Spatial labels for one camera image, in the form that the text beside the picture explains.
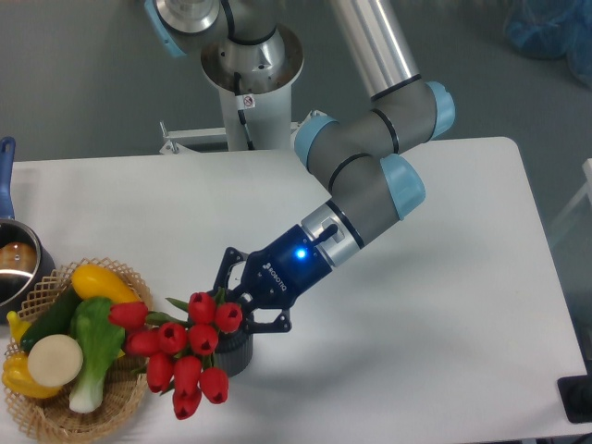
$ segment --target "tulip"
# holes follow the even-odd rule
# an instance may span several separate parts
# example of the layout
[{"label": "tulip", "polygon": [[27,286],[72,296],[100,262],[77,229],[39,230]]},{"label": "tulip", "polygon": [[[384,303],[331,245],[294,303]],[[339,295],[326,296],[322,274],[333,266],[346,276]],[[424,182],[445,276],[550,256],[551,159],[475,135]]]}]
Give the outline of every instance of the tulip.
[{"label": "tulip", "polygon": [[226,302],[216,309],[214,322],[225,333],[233,333],[242,322],[241,306],[234,302]]},{"label": "tulip", "polygon": [[145,358],[160,352],[158,328],[131,333],[126,339],[124,349],[125,353],[130,356],[143,356]]},{"label": "tulip", "polygon": [[218,334],[212,326],[197,325],[189,330],[189,343],[193,352],[202,356],[210,355],[218,345]]},{"label": "tulip", "polygon": [[187,345],[185,327],[174,322],[167,322],[158,328],[158,345],[168,354],[177,354]]},{"label": "tulip", "polygon": [[111,305],[109,322],[128,331],[144,327],[148,307],[144,302],[124,302]]},{"label": "tulip", "polygon": [[197,390],[197,382],[202,374],[202,361],[195,356],[184,356],[175,362],[175,392],[190,396]]},{"label": "tulip", "polygon": [[150,357],[146,368],[146,379],[148,388],[152,393],[168,389],[170,380],[173,377],[173,368],[172,358],[162,351]]},{"label": "tulip", "polygon": [[173,408],[177,419],[182,420],[192,416],[199,407],[201,400],[202,391],[199,389],[196,389],[192,395],[182,395],[175,390],[173,393]]},{"label": "tulip", "polygon": [[221,404],[228,399],[228,376],[224,370],[210,367],[202,372],[200,388],[210,402]]},{"label": "tulip", "polygon": [[210,324],[214,321],[216,302],[207,293],[193,293],[189,298],[189,316],[195,324]]}]

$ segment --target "cooking pot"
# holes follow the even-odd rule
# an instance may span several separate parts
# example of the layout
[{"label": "cooking pot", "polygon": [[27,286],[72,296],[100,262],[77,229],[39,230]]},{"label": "cooking pot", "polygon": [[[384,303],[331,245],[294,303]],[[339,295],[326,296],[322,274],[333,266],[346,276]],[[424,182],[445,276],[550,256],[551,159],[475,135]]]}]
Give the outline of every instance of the cooking pot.
[{"label": "cooking pot", "polygon": [[0,324],[20,305],[35,284],[55,268],[35,232],[15,220],[10,181],[17,144],[12,137],[0,141]]}]

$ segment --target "woven basket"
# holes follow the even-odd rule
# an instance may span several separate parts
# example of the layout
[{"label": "woven basket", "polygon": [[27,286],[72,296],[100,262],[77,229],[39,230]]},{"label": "woven basket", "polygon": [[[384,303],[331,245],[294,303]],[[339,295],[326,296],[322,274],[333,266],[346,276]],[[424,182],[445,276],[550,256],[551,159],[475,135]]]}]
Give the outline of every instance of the woven basket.
[{"label": "woven basket", "polygon": [[[110,259],[83,259],[54,270],[44,277],[18,312],[20,318],[34,321],[54,302],[54,299],[69,285],[72,272],[83,264],[97,264],[115,271],[152,310],[150,290],[140,275],[127,265]],[[6,357],[19,352],[12,339]],[[66,385],[57,396],[36,400],[4,387],[8,412],[18,424],[18,429],[29,438],[40,442],[85,443],[103,438],[121,427],[135,412],[147,388],[145,375],[133,375],[130,370],[144,364],[143,358],[124,356],[117,359],[107,372],[103,403],[92,413],[74,413],[69,406],[69,393],[73,384]]]}]

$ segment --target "blue handle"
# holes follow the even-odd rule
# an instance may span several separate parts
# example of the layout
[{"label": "blue handle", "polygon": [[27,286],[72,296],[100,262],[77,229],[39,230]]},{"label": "blue handle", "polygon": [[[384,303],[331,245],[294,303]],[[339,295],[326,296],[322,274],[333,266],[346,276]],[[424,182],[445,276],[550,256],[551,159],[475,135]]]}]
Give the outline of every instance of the blue handle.
[{"label": "blue handle", "polygon": [[17,142],[12,137],[5,137],[0,141],[0,219],[15,218],[15,209],[10,199],[10,180],[16,148]]}]

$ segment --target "yellow bell pepper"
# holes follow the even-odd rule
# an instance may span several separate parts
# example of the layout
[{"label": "yellow bell pepper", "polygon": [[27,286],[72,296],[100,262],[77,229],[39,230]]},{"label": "yellow bell pepper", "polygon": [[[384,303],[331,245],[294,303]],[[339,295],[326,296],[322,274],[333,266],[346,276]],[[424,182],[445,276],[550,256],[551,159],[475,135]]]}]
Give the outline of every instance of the yellow bell pepper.
[{"label": "yellow bell pepper", "polygon": [[103,296],[113,303],[138,302],[140,298],[117,273],[95,264],[80,265],[72,273],[72,287],[83,299]]},{"label": "yellow bell pepper", "polygon": [[3,384],[15,393],[39,400],[51,398],[59,393],[61,387],[44,387],[33,380],[27,366],[28,359],[23,352],[9,356],[3,365]]},{"label": "yellow bell pepper", "polygon": [[17,312],[8,312],[6,315],[6,319],[8,320],[8,324],[10,325],[10,336],[12,336],[17,344],[20,343],[20,339],[22,335],[25,334],[25,331],[29,329],[31,326],[31,322],[23,321],[20,319],[19,314]]}]

